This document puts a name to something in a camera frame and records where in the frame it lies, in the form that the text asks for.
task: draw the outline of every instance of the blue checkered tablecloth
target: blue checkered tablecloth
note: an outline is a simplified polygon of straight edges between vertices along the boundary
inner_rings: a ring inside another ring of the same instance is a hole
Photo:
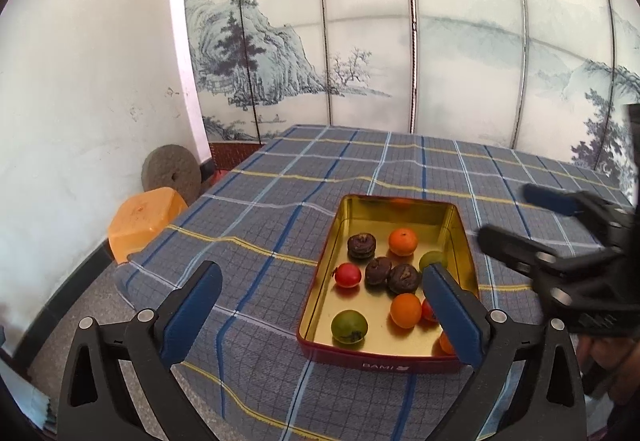
[[[296,325],[335,209],[350,193],[429,198],[455,204],[470,235],[493,223],[563,255],[597,247],[577,221],[524,204],[520,188],[529,182],[629,206],[606,176],[505,148],[295,126],[133,255],[116,284],[135,309],[156,308],[202,261],[222,267],[222,295],[179,370],[247,439],[422,441],[469,368],[362,372],[313,363],[298,347]],[[539,321],[527,280],[470,244],[485,306]]]

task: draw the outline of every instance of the brown pastry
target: brown pastry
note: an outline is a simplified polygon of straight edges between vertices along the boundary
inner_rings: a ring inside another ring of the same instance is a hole
[[[386,285],[393,293],[415,293],[420,285],[420,273],[411,264],[398,264],[391,270]]]
[[[369,259],[376,252],[376,238],[370,233],[357,233],[347,240],[347,252],[354,259]]]
[[[369,264],[364,269],[364,282],[372,286],[384,284],[390,271],[391,259],[388,257],[376,257],[369,261]]]

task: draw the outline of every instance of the metal screw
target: metal screw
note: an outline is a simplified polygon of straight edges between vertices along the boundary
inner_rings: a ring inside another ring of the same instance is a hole
[[[138,320],[140,322],[149,322],[154,317],[154,312],[150,309],[143,309],[140,313],[138,313]]]
[[[504,324],[505,322],[507,322],[507,315],[504,311],[501,311],[499,309],[494,309],[489,316],[491,317],[491,320],[493,320],[494,322],[497,322],[498,324]]]
[[[562,331],[564,329],[564,322],[562,322],[559,318],[552,318],[551,327],[553,329],[556,329],[557,331]]]
[[[94,324],[94,319],[90,316],[85,316],[78,324],[81,329],[89,329]]]
[[[571,305],[571,302],[572,302],[571,297],[568,294],[566,294],[564,291],[562,291],[560,288],[553,287],[551,288],[551,291],[549,293],[553,298],[558,300],[560,304],[564,304],[565,306]]]
[[[540,261],[546,262],[546,264],[553,264],[554,262],[556,262],[556,258],[554,256],[545,253],[544,251],[537,251],[536,257],[539,258]]]

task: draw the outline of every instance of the bare tree painting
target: bare tree painting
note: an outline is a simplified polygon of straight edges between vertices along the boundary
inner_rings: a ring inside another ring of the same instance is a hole
[[[340,53],[331,56],[331,80],[334,84],[347,87],[348,82],[366,82],[371,78],[369,74],[370,51],[354,47],[347,60],[342,60]]]

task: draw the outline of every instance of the red object on floor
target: red object on floor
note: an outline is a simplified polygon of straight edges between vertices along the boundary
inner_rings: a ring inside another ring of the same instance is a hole
[[[223,177],[225,177],[226,173],[229,172],[228,170],[218,170],[215,174],[215,176],[213,176],[211,178],[211,186],[215,185],[218,181],[220,181]]]

